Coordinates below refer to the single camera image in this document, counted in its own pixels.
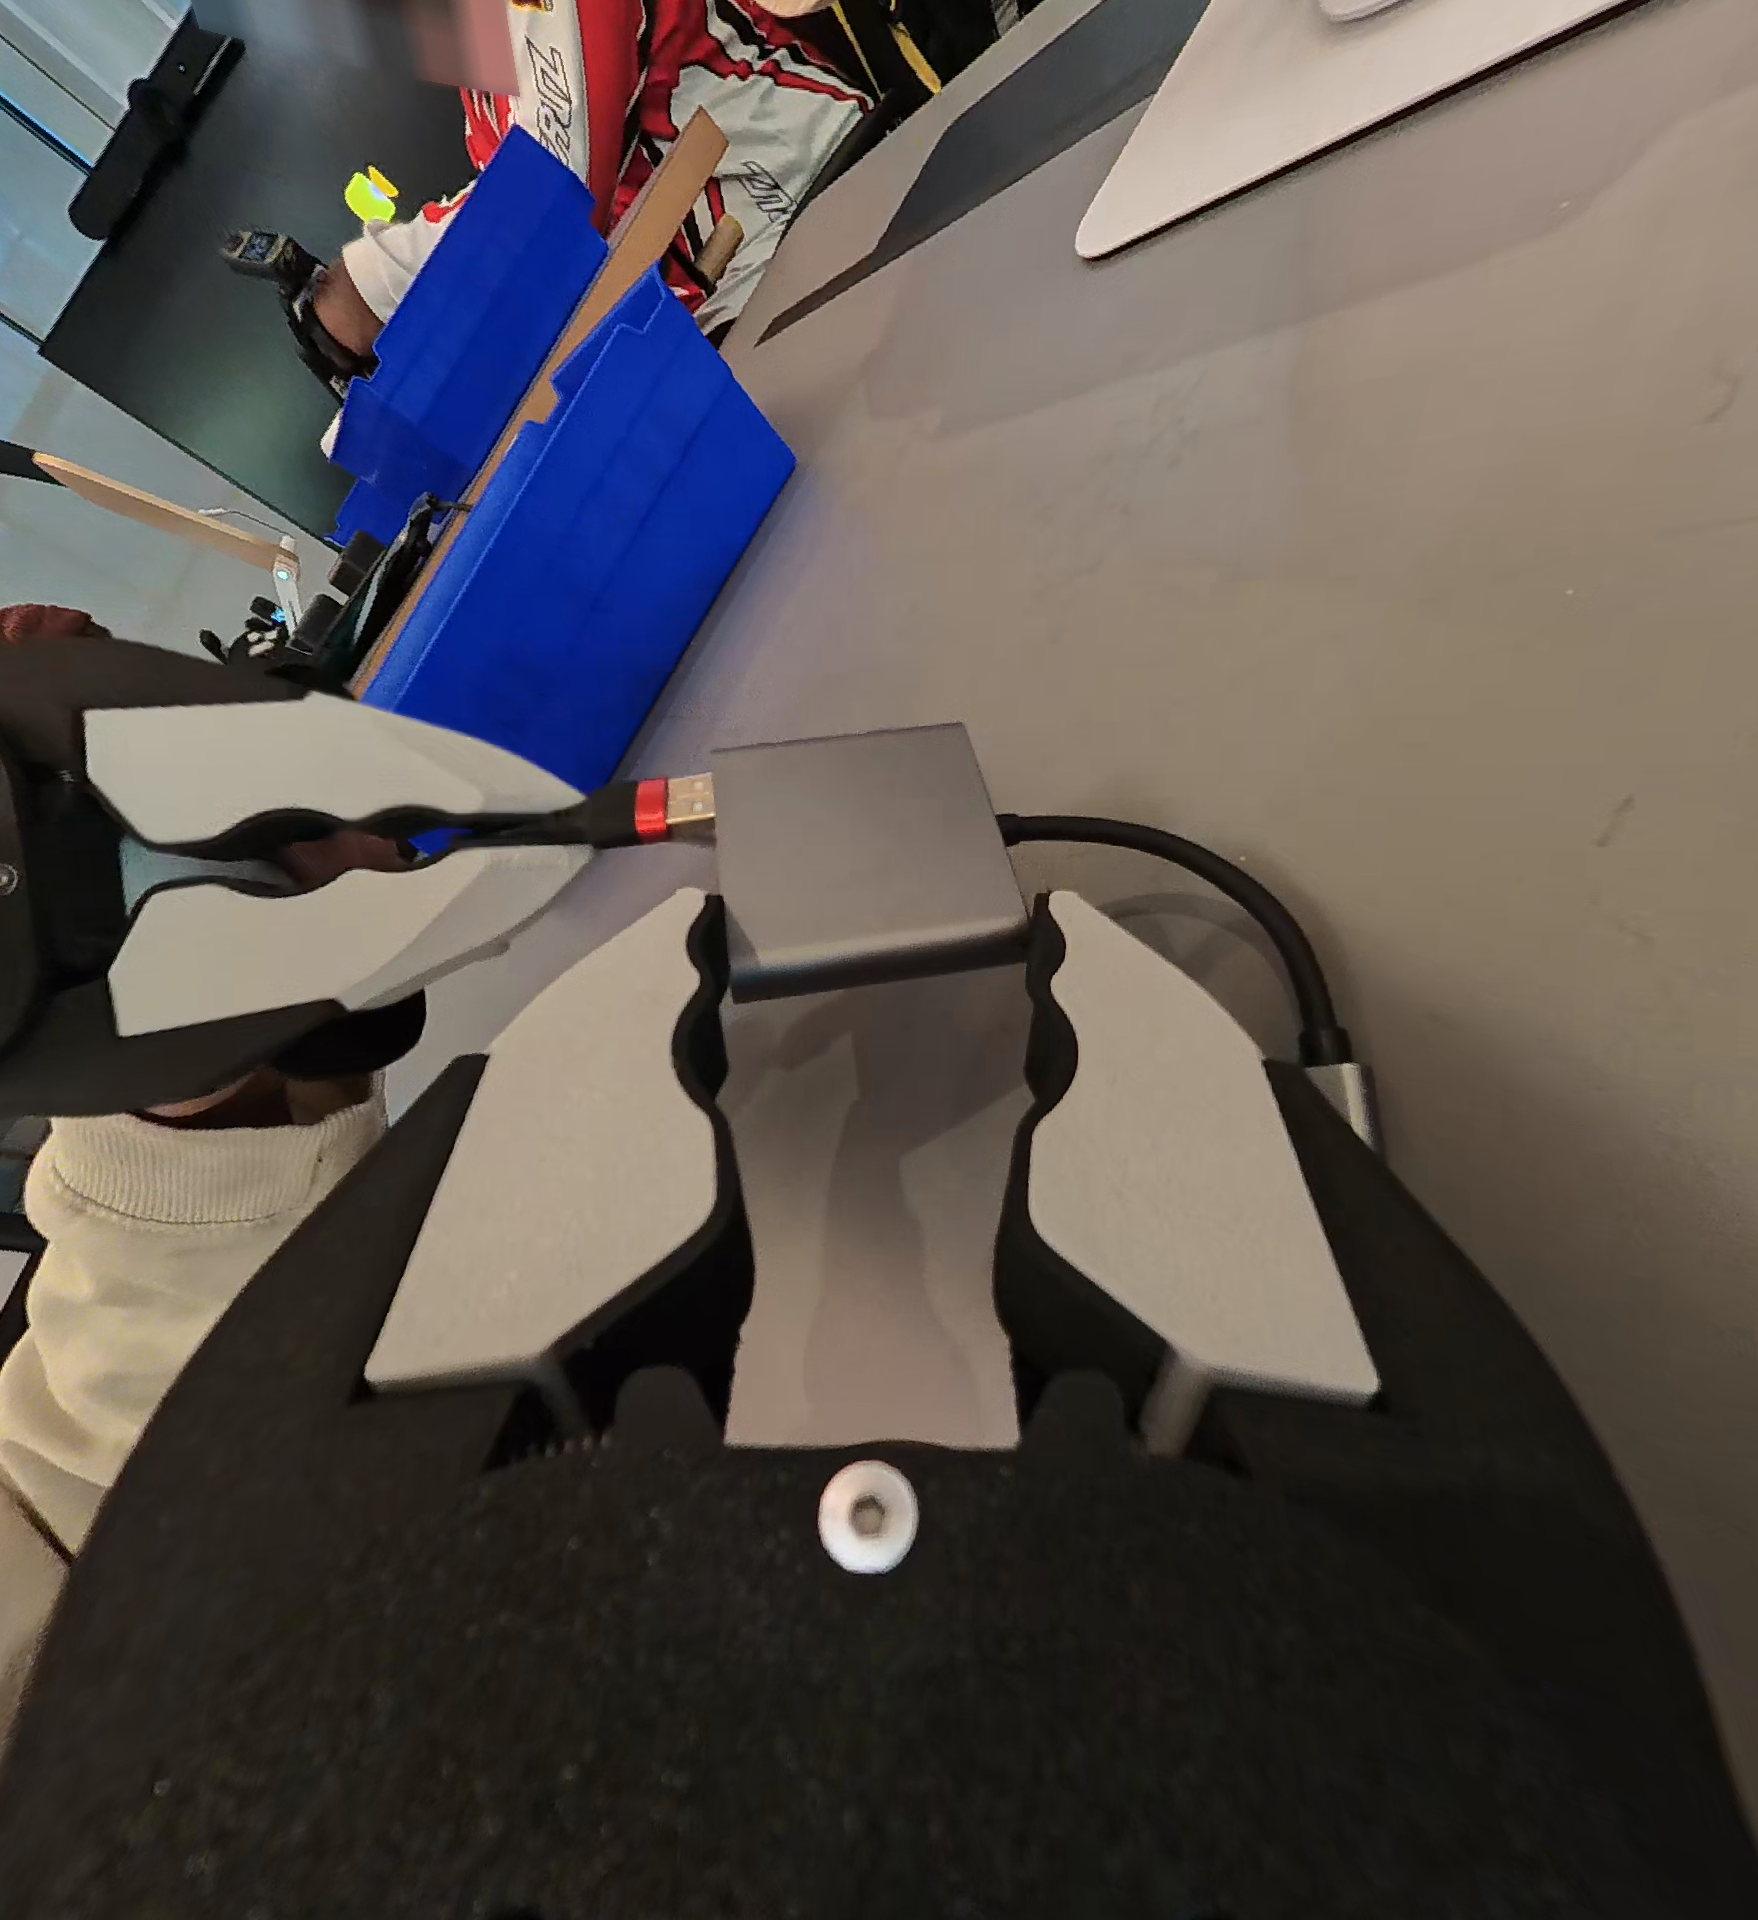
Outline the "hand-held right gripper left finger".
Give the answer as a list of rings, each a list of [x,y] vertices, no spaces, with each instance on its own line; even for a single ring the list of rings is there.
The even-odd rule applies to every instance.
[[[733,1396],[752,1304],[721,1110],[726,909],[683,888],[489,1045],[365,1368],[380,1391],[614,1400],[654,1368]]]

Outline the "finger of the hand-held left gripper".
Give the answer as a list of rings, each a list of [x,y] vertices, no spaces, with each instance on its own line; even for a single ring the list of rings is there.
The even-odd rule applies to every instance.
[[[300,893],[164,886],[108,970],[117,1028],[145,1037],[321,1001],[380,1010],[506,950],[588,861],[581,845],[459,848]]]
[[[142,844],[261,852],[299,835],[527,821],[583,792],[480,738],[321,692],[95,707],[87,780]]]

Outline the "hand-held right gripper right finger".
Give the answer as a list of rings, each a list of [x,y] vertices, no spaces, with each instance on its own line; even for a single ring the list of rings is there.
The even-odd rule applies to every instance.
[[[1205,1388],[1371,1403],[1381,1374],[1268,1059],[1202,984],[1081,893],[1032,920],[1022,1217]]]

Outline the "blue storage bin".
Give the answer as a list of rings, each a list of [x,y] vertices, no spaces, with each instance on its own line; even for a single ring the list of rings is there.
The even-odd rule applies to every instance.
[[[363,694],[612,780],[797,456],[660,270],[558,367]]]
[[[606,262],[585,180],[511,129],[446,218],[345,391],[331,459],[350,477],[337,548],[392,541],[424,496],[454,502]]]

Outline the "grey usb hub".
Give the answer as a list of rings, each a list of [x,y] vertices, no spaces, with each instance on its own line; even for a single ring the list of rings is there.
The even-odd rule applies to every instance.
[[[963,723],[718,749],[711,803],[735,1000],[1012,964],[1032,941],[1014,848],[1135,852],[1202,881],[1250,920],[1295,1006],[1298,1065],[1383,1150],[1373,1078],[1318,950],[1287,903],[1226,854],[1113,817],[1002,813]]]

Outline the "person's left forearm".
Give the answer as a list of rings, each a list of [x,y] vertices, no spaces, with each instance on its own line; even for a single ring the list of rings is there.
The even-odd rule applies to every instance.
[[[50,1124],[25,1192],[44,1252],[0,1368],[0,1768],[70,1568],[156,1408],[385,1131],[383,1082],[304,1125]]]

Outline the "person's left hand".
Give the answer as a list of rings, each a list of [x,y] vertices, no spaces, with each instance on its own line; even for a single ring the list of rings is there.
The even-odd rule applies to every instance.
[[[379,1071],[295,1075],[264,1065],[219,1092],[145,1108],[136,1115],[175,1131],[303,1128],[365,1106],[379,1088]]]

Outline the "black device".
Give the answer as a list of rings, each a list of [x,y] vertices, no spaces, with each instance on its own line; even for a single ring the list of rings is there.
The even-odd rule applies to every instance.
[[[201,647],[227,666],[307,692],[346,696],[433,559],[443,526],[457,510],[450,500],[427,491],[395,539],[353,534],[315,596],[304,596],[295,537],[281,536],[269,566],[273,594],[250,601],[238,635],[220,638],[202,629]]]

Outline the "black table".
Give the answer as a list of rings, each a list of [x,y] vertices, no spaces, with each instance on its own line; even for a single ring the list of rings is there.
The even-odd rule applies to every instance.
[[[339,412],[283,300],[222,243],[288,235],[329,262],[361,231],[358,174],[400,209],[471,178],[461,91],[407,3],[188,3],[118,84],[68,219],[99,252],[43,353],[309,536],[350,487],[321,447]]]

